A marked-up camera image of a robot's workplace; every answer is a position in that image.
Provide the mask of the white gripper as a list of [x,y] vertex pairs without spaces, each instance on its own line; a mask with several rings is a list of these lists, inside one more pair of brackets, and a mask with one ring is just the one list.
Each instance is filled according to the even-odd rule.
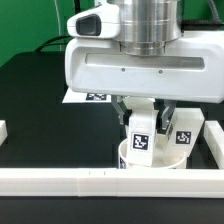
[[121,125],[128,124],[121,96],[167,99],[159,105],[161,131],[175,100],[224,101],[224,30],[186,31],[182,21],[181,2],[110,2],[71,17],[67,85],[112,95]]

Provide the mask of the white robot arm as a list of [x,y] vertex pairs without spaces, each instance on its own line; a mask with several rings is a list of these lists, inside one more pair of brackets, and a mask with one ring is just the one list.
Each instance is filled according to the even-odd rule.
[[67,21],[75,92],[224,101],[224,31],[183,20],[183,0],[110,0]]

